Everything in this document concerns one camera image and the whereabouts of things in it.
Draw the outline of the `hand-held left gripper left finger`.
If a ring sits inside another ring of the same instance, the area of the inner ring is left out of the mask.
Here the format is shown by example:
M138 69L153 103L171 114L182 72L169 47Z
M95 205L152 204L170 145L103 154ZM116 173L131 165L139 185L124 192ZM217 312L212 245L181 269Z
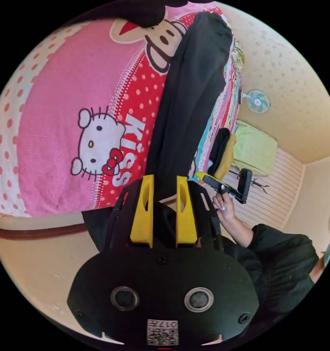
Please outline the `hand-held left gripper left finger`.
M133 244L153 247L154 176L142 179L139 198L132 224L130 240Z

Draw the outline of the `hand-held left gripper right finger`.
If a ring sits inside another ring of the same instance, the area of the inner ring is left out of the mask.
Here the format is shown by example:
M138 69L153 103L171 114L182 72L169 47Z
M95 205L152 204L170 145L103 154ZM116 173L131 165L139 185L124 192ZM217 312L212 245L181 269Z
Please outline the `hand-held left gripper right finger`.
M176 247L194 245L197 230L187 178L177 176Z

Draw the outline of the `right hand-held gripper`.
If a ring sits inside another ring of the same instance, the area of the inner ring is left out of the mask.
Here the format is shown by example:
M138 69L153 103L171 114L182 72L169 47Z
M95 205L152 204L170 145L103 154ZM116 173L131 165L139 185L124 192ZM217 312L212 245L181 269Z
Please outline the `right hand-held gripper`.
M197 172L196 175L202 182L213 188L217 193L220 193L221 195L228 193L231 198L240 200L240 193L230 185L223 183L214 176L204 172Z

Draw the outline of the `person's right hand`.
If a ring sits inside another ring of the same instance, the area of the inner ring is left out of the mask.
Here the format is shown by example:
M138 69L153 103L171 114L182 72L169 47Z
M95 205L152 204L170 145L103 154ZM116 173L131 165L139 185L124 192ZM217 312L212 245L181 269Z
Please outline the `person's right hand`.
M231 224L236 219L234 203L229 193L217 192L212 198L212 203L223 226Z

